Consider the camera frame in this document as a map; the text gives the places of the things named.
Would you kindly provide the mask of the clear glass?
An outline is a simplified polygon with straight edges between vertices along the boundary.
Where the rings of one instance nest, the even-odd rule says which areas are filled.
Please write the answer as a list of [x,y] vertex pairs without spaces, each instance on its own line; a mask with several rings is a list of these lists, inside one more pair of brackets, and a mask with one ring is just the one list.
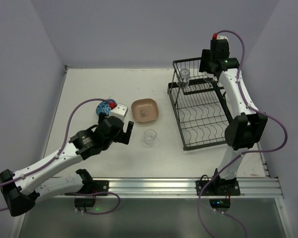
[[180,70],[180,76],[178,79],[178,83],[180,87],[186,87],[189,85],[190,81],[190,70],[187,68],[183,68]]
[[153,129],[148,129],[144,132],[144,139],[147,145],[152,146],[157,138],[157,132]]
[[204,80],[207,82],[207,83],[212,83],[215,81],[215,78],[212,74],[207,74],[204,76]]

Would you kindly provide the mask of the brown square panda plate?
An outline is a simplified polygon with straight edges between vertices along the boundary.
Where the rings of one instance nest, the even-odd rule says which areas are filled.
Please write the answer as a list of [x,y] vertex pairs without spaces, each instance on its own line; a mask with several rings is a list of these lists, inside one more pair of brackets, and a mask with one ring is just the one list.
[[151,98],[134,101],[131,110],[134,120],[152,120],[159,116],[157,103]]

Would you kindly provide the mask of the white red patterned bowl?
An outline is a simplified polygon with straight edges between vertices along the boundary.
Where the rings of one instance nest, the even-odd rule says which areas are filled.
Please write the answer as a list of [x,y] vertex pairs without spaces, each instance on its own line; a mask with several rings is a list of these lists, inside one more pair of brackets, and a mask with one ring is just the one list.
[[107,102],[101,102],[97,107],[96,107],[96,114],[97,116],[100,116],[101,114],[105,114],[108,116],[112,110],[111,106],[117,106],[117,103],[113,99],[107,99]]

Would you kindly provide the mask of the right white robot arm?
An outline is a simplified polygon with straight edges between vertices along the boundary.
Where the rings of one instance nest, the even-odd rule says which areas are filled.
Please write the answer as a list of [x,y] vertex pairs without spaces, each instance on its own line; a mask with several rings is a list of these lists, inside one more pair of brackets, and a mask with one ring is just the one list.
[[240,64],[229,56],[227,37],[213,35],[210,49],[202,51],[200,71],[217,78],[231,107],[231,119],[224,131],[227,148],[213,176],[212,186],[216,190],[234,188],[241,161],[245,153],[259,142],[268,118],[257,112],[243,82]]

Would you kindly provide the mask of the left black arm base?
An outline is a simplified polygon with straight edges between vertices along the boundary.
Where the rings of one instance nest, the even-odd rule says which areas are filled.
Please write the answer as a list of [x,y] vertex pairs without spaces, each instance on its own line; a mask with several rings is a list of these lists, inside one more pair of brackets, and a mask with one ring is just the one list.
[[[98,192],[107,192],[109,189],[108,180],[94,180],[90,185],[84,185],[81,190],[78,191],[80,194],[90,194]],[[87,208],[91,208],[96,203],[96,196],[88,196],[87,198],[75,198],[74,207],[76,209],[83,209],[86,211]]]

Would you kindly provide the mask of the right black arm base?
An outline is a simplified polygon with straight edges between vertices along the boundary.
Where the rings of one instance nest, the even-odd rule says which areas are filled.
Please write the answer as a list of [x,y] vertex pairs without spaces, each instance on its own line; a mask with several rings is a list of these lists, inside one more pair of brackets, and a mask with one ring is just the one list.
[[240,188],[237,179],[225,180],[217,177],[203,191],[202,196],[221,196],[218,199],[209,199],[213,209],[226,212],[231,206],[231,196],[240,196]]

